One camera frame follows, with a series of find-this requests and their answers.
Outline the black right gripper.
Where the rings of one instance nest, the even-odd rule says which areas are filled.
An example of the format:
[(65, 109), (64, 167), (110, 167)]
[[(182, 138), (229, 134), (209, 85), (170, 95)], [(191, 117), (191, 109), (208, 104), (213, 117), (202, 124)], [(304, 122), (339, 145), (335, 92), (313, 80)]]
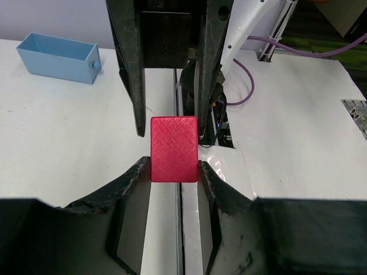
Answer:
[(196, 47), (198, 134), (205, 135), (232, 6), (233, 1), (106, 1), (138, 136), (146, 130), (144, 68), (182, 69)]

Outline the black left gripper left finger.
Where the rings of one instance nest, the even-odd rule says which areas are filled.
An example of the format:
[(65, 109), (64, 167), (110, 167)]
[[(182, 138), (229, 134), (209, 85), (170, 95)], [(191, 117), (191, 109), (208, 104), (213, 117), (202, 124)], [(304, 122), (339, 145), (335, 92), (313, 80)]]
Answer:
[(1, 273), (139, 274), (150, 191), (150, 158), (144, 156), (65, 207), (2, 199)]

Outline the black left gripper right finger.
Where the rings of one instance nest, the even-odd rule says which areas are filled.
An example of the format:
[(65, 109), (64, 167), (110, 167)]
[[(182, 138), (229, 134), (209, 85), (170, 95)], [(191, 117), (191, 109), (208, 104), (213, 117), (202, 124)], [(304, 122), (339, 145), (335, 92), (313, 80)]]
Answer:
[(365, 274), (366, 202), (251, 200), (198, 165), (204, 274)]

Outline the red wedge block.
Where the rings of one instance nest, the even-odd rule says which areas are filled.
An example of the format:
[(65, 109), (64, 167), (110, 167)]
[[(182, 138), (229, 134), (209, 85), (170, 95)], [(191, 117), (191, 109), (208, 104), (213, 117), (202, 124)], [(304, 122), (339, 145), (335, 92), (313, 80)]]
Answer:
[(151, 180), (194, 183), (198, 180), (198, 133), (195, 116), (155, 116), (150, 120)]

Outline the blue plastic bin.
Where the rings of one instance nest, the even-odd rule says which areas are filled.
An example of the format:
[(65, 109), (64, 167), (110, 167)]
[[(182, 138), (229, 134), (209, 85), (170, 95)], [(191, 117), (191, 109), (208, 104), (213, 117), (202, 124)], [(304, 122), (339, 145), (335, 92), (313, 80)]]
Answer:
[(97, 44), (30, 33), (17, 52), (31, 74), (93, 84), (101, 70)]

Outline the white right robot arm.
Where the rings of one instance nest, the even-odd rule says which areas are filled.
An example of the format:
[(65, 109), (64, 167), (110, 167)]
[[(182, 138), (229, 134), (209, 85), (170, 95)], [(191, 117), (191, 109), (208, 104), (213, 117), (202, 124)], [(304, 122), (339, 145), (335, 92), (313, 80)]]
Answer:
[(209, 99), (237, 51), (274, 1), (107, 1), (119, 75), (136, 132), (145, 135), (145, 69), (183, 69), (194, 60), (194, 113), (206, 130)]

